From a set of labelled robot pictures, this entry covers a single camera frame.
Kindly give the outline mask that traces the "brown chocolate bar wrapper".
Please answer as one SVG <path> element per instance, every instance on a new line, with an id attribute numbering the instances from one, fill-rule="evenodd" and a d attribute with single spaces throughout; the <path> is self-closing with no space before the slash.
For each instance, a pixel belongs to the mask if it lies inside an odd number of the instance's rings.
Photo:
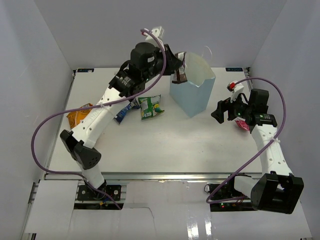
<path id="1" fill-rule="evenodd" d="M 171 82 L 176 85 L 186 83 L 188 81 L 186 73 L 185 73 L 186 52 L 178 52 L 175 54 L 175 57 L 177 57 L 180 61 L 182 61 L 182 65 L 171 76 Z"/>

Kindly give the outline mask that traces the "red snack packet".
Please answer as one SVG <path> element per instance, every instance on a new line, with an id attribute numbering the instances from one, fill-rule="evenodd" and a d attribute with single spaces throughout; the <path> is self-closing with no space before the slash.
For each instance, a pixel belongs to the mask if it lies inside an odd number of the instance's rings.
<path id="1" fill-rule="evenodd" d="M 249 128 L 249 126 L 247 125 L 247 123 L 246 123 L 244 120 L 240 119 L 240 118 L 237 118 L 237 119 L 235 120 L 235 123 L 236 123 L 236 125 L 237 125 L 240 129 L 242 129 L 242 130 L 245 130 L 245 131 L 249 131 L 249 130 L 250 130 L 250 128 Z"/>

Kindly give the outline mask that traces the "green snack bag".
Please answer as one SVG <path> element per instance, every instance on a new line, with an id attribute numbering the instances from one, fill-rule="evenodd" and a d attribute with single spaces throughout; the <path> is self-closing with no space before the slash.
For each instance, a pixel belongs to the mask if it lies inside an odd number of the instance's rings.
<path id="1" fill-rule="evenodd" d="M 160 107 L 161 95 L 139 97 L 140 115 L 142 120 L 150 119 L 164 112 Z"/>

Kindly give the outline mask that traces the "blue kettle chips bag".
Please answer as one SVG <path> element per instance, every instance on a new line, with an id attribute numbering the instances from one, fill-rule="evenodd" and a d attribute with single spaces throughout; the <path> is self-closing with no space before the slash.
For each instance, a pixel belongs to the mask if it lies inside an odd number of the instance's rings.
<path id="1" fill-rule="evenodd" d="M 120 112 L 116 114 L 114 117 L 114 120 L 118 123 L 121 124 L 125 116 L 130 110 L 138 110 L 140 109 L 140 105 L 137 101 L 136 98 L 134 98 L 126 107 L 124 107 Z"/>

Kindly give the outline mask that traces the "orange kettle chips bag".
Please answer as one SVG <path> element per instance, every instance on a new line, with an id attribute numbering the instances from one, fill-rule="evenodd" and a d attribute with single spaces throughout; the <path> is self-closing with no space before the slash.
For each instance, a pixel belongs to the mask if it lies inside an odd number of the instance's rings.
<path id="1" fill-rule="evenodd" d="M 72 111 L 66 115 L 66 118 L 69 123 L 69 127 L 72 130 L 77 125 L 81 123 L 81 121 L 84 120 L 84 118 L 90 113 L 91 109 L 85 109 L 85 110 L 77 110 Z"/>

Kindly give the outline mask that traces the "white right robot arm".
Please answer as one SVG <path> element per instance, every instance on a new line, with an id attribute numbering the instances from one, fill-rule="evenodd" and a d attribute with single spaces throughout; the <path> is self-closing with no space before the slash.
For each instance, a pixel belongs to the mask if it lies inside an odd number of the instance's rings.
<path id="1" fill-rule="evenodd" d="M 231 180 L 224 183 L 223 201 L 238 200 L 242 197 L 250 199 L 254 210 L 291 214 L 304 188 L 301 177 L 294 176 L 283 155 L 275 116 L 268 114 L 269 92 L 253 89 L 249 99 L 229 97 L 217 103 L 217 109 L 212 117 L 218 123 L 224 122 L 224 113 L 228 120 L 243 118 L 249 127 L 250 134 L 255 141 L 258 157 L 261 163 L 261 177 L 258 180 L 244 174 L 237 173 Z"/>

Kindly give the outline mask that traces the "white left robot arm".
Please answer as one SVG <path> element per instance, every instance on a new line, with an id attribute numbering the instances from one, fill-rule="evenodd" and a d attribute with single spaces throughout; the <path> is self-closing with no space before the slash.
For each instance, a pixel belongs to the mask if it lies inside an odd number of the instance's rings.
<path id="1" fill-rule="evenodd" d="M 182 60 L 172 53 L 167 44 L 160 48 L 148 42 L 138 43 L 129 60 L 121 65 L 109 82 L 97 105 L 72 130 L 60 133 L 60 139 L 80 167 L 89 187 L 88 193 L 94 199 L 103 198 L 107 186 L 98 164 L 102 155 L 95 149 L 98 138 L 116 114 L 132 101 L 132 97 L 145 89 L 146 82 L 156 76 L 174 74 L 182 65 Z"/>

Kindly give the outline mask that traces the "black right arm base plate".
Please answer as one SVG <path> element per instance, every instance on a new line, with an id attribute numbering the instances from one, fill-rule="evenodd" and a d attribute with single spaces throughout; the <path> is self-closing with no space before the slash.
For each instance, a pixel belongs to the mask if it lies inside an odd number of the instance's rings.
<path id="1" fill-rule="evenodd" d="M 221 189 L 215 193 L 210 200 L 218 201 L 222 199 L 237 198 L 242 197 L 241 192 L 230 190 L 229 187 L 223 186 Z M 219 203 L 214 203 L 210 205 L 210 211 L 213 212 L 251 212 L 255 211 L 252 207 L 251 201 L 249 198 L 244 199 L 234 199 L 230 201 L 222 201 Z"/>

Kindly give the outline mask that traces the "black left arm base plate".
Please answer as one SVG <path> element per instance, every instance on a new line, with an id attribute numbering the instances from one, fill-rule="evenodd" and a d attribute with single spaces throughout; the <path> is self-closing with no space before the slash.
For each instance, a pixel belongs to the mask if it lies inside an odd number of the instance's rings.
<path id="1" fill-rule="evenodd" d="M 121 185 L 107 185 L 101 192 L 107 193 L 113 200 L 119 201 L 121 199 Z M 111 201 L 109 197 L 96 190 L 92 190 L 89 186 L 83 184 L 78 187 L 77 197 L 78 201 Z"/>

